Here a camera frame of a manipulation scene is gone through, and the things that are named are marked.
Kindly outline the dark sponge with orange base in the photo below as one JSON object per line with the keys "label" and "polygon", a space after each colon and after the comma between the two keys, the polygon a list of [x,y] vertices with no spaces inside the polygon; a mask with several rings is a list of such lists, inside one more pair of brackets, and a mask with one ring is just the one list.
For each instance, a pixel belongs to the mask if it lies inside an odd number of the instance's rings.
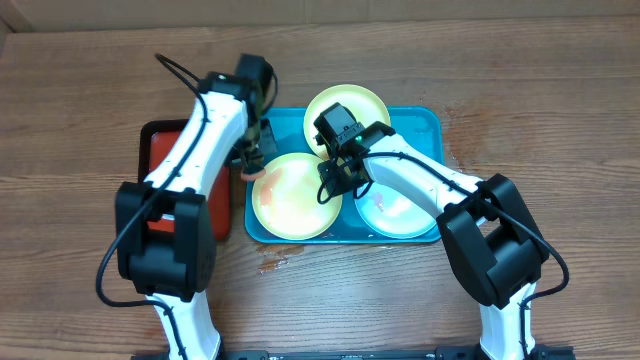
{"label": "dark sponge with orange base", "polygon": [[262,166],[243,167],[240,178],[245,182],[253,182],[266,174],[266,170]]}

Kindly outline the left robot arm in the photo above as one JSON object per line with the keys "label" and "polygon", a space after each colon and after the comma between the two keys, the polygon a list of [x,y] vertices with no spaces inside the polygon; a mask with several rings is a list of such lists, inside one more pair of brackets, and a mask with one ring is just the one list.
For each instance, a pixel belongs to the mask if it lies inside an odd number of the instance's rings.
{"label": "left robot arm", "polygon": [[234,73],[211,72],[200,79],[175,61],[157,60],[195,95],[193,112],[161,163],[141,182],[123,183],[116,193],[116,238],[101,261],[95,289],[111,306],[103,276],[111,258],[153,307],[168,339],[167,359],[220,359],[206,289],[213,274],[216,240],[208,198],[220,170],[233,162],[254,180],[264,157],[276,150],[265,117],[277,94],[277,77],[262,56],[243,54]]}

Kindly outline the green plate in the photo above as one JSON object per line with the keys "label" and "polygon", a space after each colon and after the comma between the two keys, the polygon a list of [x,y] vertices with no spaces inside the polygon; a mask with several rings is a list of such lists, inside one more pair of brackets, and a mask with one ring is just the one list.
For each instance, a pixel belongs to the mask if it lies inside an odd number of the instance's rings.
{"label": "green plate", "polygon": [[309,240],[327,230],[342,207],[342,196],[320,204],[322,159],[309,153],[288,153],[271,160],[255,180],[251,205],[258,222],[284,240]]}
{"label": "green plate", "polygon": [[325,146],[317,144],[315,137],[318,135],[313,122],[320,113],[334,103],[340,103],[346,107],[365,127],[379,121],[391,126],[391,119],[386,105],[369,89],[355,84],[340,84],[329,87],[316,95],[306,108],[303,122],[304,137],[312,152],[322,158],[328,159]]}

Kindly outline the green plate back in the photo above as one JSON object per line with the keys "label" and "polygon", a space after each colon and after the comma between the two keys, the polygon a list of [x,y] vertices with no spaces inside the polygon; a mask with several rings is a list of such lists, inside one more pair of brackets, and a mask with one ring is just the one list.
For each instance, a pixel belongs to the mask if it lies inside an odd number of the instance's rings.
{"label": "green plate back", "polygon": [[328,159],[325,146],[317,144],[315,137],[318,135],[313,122],[320,113],[334,103],[340,103],[346,107],[365,127],[379,121],[391,126],[391,119],[386,105],[369,89],[355,84],[340,84],[329,87],[316,95],[306,108],[303,122],[304,137],[312,152],[322,158]]}

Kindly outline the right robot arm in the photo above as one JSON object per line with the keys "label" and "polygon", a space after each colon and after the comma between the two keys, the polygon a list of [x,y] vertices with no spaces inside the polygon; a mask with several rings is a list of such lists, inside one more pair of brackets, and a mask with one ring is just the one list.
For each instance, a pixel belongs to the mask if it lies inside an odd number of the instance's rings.
{"label": "right robot arm", "polygon": [[535,347],[526,299],[548,259],[539,228],[514,183],[465,175],[414,149],[393,128],[358,122],[335,103],[313,122],[329,158],[318,172],[319,203],[380,184],[437,223],[459,284],[479,304],[480,351],[488,359],[527,359]]}

